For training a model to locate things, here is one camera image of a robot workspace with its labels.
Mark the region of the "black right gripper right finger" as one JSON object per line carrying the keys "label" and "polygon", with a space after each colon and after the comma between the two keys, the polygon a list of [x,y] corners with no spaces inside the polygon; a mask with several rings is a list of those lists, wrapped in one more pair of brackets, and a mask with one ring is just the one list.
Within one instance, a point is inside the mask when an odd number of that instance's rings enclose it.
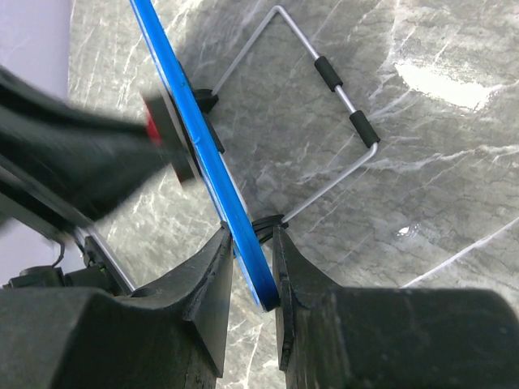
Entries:
{"label": "black right gripper right finger", "polygon": [[488,289],[343,287],[273,231],[289,388],[515,388],[518,319]]}

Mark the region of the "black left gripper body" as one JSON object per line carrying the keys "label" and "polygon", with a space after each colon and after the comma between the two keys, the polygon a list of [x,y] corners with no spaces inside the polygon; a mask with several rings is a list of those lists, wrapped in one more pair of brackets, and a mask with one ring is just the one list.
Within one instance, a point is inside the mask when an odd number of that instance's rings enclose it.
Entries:
{"label": "black left gripper body", "polygon": [[70,106],[1,69],[1,222],[56,239],[106,218],[178,146],[145,124]]}

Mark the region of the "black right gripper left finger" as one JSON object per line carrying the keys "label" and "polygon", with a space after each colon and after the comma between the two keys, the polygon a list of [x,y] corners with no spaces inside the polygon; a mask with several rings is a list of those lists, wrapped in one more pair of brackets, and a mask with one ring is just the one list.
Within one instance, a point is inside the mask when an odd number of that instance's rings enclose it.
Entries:
{"label": "black right gripper left finger", "polygon": [[95,288],[1,292],[4,388],[213,388],[223,375],[232,237],[128,297]]}

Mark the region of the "blue framed whiteboard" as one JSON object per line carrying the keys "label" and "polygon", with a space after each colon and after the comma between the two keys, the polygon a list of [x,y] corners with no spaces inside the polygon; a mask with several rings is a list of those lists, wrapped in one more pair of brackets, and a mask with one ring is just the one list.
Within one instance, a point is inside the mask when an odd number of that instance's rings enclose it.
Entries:
{"label": "blue framed whiteboard", "polygon": [[235,254],[251,294],[256,303],[269,312],[279,305],[275,281],[238,192],[195,101],[188,78],[175,56],[153,4],[150,1],[132,1],[131,6],[161,81],[174,98],[187,128],[202,177],[218,214],[229,226]]}

